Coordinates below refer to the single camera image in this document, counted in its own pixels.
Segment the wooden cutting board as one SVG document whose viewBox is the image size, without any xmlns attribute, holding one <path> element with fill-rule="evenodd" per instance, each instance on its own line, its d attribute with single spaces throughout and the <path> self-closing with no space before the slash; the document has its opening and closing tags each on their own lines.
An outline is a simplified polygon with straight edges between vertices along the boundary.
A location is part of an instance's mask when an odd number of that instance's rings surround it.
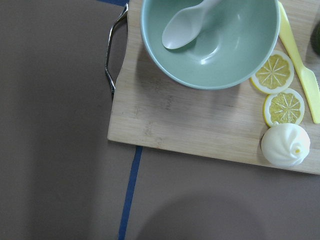
<svg viewBox="0 0 320 240">
<path fill-rule="evenodd" d="M 249 81 L 198 90 L 166 76 L 141 37 L 142 1 L 129 2 L 126 53 L 116 80 L 110 141 L 269 167 L 260 141 L 265 96 Z"/>
</svg>

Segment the green bowl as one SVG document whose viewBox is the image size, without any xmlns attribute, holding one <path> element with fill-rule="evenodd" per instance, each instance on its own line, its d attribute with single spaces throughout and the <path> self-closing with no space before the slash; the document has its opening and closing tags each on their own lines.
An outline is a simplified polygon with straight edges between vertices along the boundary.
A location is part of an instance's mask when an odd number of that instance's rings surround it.
<svg viewBox="0 0 320 240">
<path fill-rule="evenodd" d="M 142 40 L 157 67 L 174 81 L 195 89 L 220 90 L 255 74 L 275 48 L 280 13 L 275 0 L 223 0 L 209 11 L 198 37 L 169 50 L 162 34 L 169 20 L 196 0 L 145 0 Z"/>
</svg>

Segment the lemon slice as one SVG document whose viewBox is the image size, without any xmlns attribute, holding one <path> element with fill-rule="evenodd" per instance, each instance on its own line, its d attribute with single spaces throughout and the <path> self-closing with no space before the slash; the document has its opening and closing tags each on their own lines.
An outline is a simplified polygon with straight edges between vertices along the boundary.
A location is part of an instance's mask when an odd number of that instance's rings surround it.
<svg viewBox="0 0 320 240">
<path fill-rule="evenodd" d="M 250 81 L 256 89 L 265 94 L 277 94 L 291 85 L 294 72 L 290 57 L 282 51 L 274 50 Z"/>
<path fill-rule="evenodd" d="M 294 89 L 269 94 L 263 104 L 263 117 L 269 127 L 276 124 L 299 125 L 304 118 L 305 102 Z"/>
</svg>

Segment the white plastic spoon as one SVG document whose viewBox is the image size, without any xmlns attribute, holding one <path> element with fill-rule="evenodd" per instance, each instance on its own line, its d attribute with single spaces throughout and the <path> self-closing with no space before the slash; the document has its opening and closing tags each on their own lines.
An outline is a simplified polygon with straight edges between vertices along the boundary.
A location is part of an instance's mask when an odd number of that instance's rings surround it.
<svg viewBox="0 0 320 240">
<path fill-rule="evenodd" d="M 206 15 L 220 3 L 219 0 L 203 0 L 201 3 L 179 10 L 162 32 L 162 45 L 169 50 L 184 47 L 201 32 Z"/>
</svg>

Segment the yellow plastic knife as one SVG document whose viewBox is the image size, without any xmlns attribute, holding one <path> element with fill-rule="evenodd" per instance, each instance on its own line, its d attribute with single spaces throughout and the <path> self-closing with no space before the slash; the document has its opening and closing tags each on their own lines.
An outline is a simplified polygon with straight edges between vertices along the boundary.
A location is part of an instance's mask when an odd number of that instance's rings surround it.
<svg viewBox="0 0 320 240">
<path fill-rule="evenodd" d="M 278 2 L 280 27 L 279 37 L 287 51 L 297 76 L 300 80 L 302 89 L 308 102 L 310 113 L 315 124 L 320 123 L 320 89 L 317 78 L 312 70 L 307 68 L 302 61 L 301 55 L 292 32 L 286 11 L 281 2 Z"/>
</svg>

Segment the upper lemon slice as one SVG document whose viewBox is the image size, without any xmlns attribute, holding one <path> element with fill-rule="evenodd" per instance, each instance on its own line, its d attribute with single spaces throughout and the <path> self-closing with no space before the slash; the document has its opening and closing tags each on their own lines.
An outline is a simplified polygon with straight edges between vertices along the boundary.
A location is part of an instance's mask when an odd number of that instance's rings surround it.
<svg viewBox="0 0 320 240">
<path fill-rule="evenodd" d="M 274 50 L 250 81 L 256 89 L 265 94 L 277 94 L 291 85 L 294 72 L 290 57 L 282 51 Z"/>
</svg>

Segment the green avocado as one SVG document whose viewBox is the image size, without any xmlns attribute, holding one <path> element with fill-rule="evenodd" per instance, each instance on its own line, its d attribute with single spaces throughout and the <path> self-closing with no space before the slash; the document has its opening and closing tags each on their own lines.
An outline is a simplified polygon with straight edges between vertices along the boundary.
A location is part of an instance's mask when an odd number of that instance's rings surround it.
<svg viewBox="0 0 320 240">
<path fill-rule="evenodd" d="M 320 55 L 320 22 L 319 21 L 313 28 L 313 31 L 310 37 L 310 43 L 315 54 L 319 56 Z"/>
</svg>

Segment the lower lemon slice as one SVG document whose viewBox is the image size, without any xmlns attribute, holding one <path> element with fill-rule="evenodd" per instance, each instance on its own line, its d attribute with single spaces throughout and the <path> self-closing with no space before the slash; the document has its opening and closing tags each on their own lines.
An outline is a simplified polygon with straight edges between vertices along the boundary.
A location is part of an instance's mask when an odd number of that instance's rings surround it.
<svg viewBox="0 0 320 240">
<path fill-rule="evenodd" d="M 269 127 L 276 124 L 299 125 L 304 118 L 305 102 L 294 89 L 269 94 L 263 104 L 263 117 Z"/>
</svg>

